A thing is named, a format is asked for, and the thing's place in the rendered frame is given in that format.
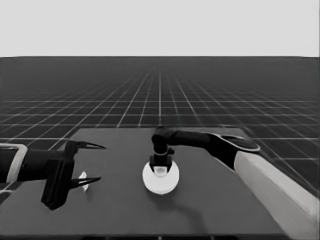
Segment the large thick white disc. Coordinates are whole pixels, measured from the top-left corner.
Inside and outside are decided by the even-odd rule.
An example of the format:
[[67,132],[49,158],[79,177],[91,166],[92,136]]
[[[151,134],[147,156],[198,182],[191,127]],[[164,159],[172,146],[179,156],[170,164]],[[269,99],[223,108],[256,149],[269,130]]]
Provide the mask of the large thick white disc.
[[142,170],[142,179],[144,186],[152,193],[165,195],[172,192],[178,185],[180,171],[175,161],[171,168],[156,166],[153,171],[150,163],[147,162]]

